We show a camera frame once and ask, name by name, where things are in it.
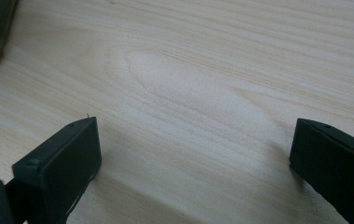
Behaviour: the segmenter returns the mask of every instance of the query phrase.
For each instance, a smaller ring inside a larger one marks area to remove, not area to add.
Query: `wooden table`
[[[354,2],[21,0],[0,62],[0,179],[98,118],[68,223],[345,223],[289,168],[297,118],[354,136]]]

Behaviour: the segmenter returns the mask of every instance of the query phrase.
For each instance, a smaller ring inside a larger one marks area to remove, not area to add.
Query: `light wood surface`
[[[103,166],[68,223],[345,223],[289,155],[297,118],[354,136],[354,1],[19,1],[0,179],[87,115]]]

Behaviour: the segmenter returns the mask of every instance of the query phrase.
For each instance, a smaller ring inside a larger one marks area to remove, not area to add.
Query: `wood grain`
[[[354,136],[354,1],[19,1],[0,62],[0,179],[96,116],[68,223],[345,223],[289,169],[297,118]]]

